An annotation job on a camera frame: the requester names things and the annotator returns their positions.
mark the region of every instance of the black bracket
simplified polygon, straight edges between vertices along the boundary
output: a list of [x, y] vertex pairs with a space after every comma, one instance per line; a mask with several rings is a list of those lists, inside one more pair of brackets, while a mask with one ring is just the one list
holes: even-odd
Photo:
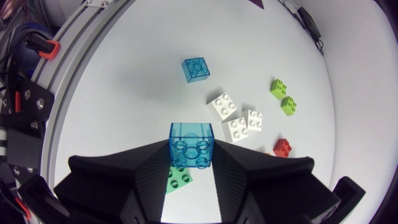
[[7, 90], [0, 120], [7, 131], [7, 162], [19, 169], [19, 172], [14, 171], [14, 177], [25, 182], [28, 176], [40, 170], [44, 123], [49, 119], [54, 95], [30, 80], [10, 83], [15, 77], [6, 77]]

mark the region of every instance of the white table surface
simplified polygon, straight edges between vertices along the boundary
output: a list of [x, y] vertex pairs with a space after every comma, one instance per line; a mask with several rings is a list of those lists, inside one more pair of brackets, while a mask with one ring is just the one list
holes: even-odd
[[[264, 114], [263, 130], [236, 144], [272, 152], [279, 138], [289, 157], [315, 160], [327, 187], [335, 150], [335, 115], [326, 66], [312, 39], [275, 0], [261, 10], [246, 0], [137, 0], [91, 58], [63, 124], [55, 184], [72, 155], [103, 156], [167, 139], [172, 122], [221, 123], [206, 102], [227, 91], [241, 111]], [[187, 83], [181, 64], [204, 57], [205, 81]], [[269, 92], [280, 78], [297, 103], [286, 116]], [[220, 222], [212, 168], [190, 169], [193, 182], [166, 195], [163, 222]]]

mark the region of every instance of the white lego brick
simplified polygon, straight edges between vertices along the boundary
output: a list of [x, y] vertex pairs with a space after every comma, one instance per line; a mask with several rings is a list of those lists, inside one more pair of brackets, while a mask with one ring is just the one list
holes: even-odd
[[225, 122], [222, 127], [227, 142], [236, 142], [249, 136], [244, 118]]
[[232, 102], [227, 92], [208, 103], [207, 107], [217, 121], [225, 120], [225, 118], [229, 117], [236, 111], [236, 106]]
[[246, 121], [248, 130], [261, 131], [262, 113], [253, 110], [242, 111], [242, 117]]

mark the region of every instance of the red lego brick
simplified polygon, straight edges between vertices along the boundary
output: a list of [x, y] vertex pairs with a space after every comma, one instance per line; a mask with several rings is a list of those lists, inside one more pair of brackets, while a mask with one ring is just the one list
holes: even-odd
[[286, 139], [280, 139], [274, 147], [274, 153], [277, 157], [287, 158], [292, 148]]

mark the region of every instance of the black plastic part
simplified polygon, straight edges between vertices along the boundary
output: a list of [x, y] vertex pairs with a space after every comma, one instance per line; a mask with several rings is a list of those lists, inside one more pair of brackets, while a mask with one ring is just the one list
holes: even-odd
[[284, 159], [216, 140], [212, 162], [223, 222], [320, 223], [340, 202], [311, 174], [309, 157]]
[[18, 189], [25, 204], [44, 223], [68, 223], [69, 212], [55, 198], [43, 177], [35, 175]]
[[25, 41], [26, 47], [38, 52], [44, 52], [49, 54], [54, 49], [55, 45], [48, 43], [43, 38], [39, 37], [37, 34], [32, 34], [28, 36]]
[[349, 177], [342, 177], [337, 182], [333, 193], [341, 198], [341, 203], [325, 224], [342, 222], [365, 195], [365, 191]]
[[398, 166], [391, 185], [370, 224], [398, 223]]
[[108, 224], [100, 219], [87, 215], [79, 210], [74, 210], [71, 212], [68, 224], [76, 224], [76, 223], [84, 223], [84, 224]]
[[72, 173], [54, 191], [70, 210], [109, 223], [160, 222], [170, 167], [169, 140], [110, 156], [73, 156], [69, 166]]
[[[364, 194], [347, 177], [330, 192], [311, 174], [309, 157], [284, 159], [215, 140], [212, 163], [223, 223], [338, 223]], [[19, 189], [45, 223], [160, 223], [169, 140], [109, 156], [73, 156], [69, 166], [72, 173], [54, 189], [59, 201], [40, 176]]]
[[10, 165], [38, 169], [42, 156], [43, 140], [40, 136], [16, 131], [7, 132], [7, 162]]
[[[38, 84], [30, 80], [21, 80], [18, 83], [18, 91], [21, 93], [21, 108], [24, 111], [29, 111], [38, 122], [45, 122], [50, 117], [52, 105], [54, 104], [54, 94], [50, 91], [38, 86]], [[30, 91], [30, 97], [24, 97], [25, 91]], [[37, 107], [37, 101], [43, 99], [43, 107]]]
[[301, 20], [303, 20], [305, 27], [311, 33], [311, 36], [314, 39], [321, 38], [321, 33], [319, 33], [317, 25], [315, 25], [311, 15], [303, 7], [300, 7], [297, 12], [301, 17]]

